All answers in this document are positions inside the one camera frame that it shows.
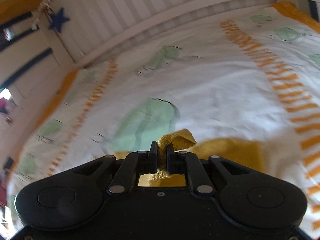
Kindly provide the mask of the mustard yellow knit garment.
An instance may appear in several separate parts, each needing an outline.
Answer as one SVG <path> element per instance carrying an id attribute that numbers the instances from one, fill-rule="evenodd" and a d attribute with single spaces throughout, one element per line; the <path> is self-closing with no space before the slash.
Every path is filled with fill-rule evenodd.
<path id="1" fill-rule="evenodd" d="M 190 151 L 200 159 L 208 159 L 211 155 L 219 155 L 233 162 L 247 166 L 254 170 L 265 172 L 263 154 L 258 141 L 248 141 L 234 138 L 209 139 L 196 142 L 192 133 L 187 129 L 181 129 L 157 138 L 159 131 L 147 129 L 144 132 L 117 132 L 109 149 L 115 153 L 117 159 L 125 158 L 129 152 L 147 150 L 150 143 L 157 141 L 160 153 L 159 168 L 156 174 L 143 176 L 140 186 L 151 187 L 175 187 L 185 186 L 182 175 L 169 175 L 165 171 L 165 147 L 173 144 L 176 151 Z"/>

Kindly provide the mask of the blue star decoration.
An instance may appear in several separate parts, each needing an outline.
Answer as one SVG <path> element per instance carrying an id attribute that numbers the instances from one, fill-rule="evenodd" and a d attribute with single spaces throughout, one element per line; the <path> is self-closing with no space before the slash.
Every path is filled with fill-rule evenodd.
<path id="1" fill-rule="evenodd" d="M 55 29 L 58 33 L 62 33 L 63 24 L 71 20 L 70 18 L 65 16 L 64 7 L 61 7 L 56 14 L 50 14 L 49 17 L 51 22 L 48 29 Z"/>

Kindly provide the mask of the white patterned bed cover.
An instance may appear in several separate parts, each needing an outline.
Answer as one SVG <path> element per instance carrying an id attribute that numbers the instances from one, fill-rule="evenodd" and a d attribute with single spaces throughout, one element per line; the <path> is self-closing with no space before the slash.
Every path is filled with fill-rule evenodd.
<path id="1" fill-rule="evenodd" d="M 181 129 L 196 142 L 258 141 L 265 172 L 301 188 L 301 228 L 319 237 L 319 23 L 279 2 L 136 46 L 70 72 L 27 140 L 7 187 L 114 154 L 117 132 Z"/>

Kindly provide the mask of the white slatted bed frame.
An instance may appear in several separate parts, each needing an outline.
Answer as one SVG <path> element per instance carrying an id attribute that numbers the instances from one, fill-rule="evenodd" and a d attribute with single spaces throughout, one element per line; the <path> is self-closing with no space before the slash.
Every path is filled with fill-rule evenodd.
<path id="1" fill-rule="evenodd" d="M 62 33 L 57 34 L 81 68 L 136 42 L 188 25 L 243 14 L 272 4 L 301 0 L 43 0 L 33 19 L 65 8 Z"/>

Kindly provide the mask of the white shelf unit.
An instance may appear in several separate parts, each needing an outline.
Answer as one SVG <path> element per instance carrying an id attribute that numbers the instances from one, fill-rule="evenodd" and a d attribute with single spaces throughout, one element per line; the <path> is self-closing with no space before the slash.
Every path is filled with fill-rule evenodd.
<path id="1" fill-rule="evenodd" d="M 50 17 L 34 16 L 27 12 L 1 24 L 1 89 L 8 89 L 16 103 L 74 69 L 57 32 L 49 29 Z"/>

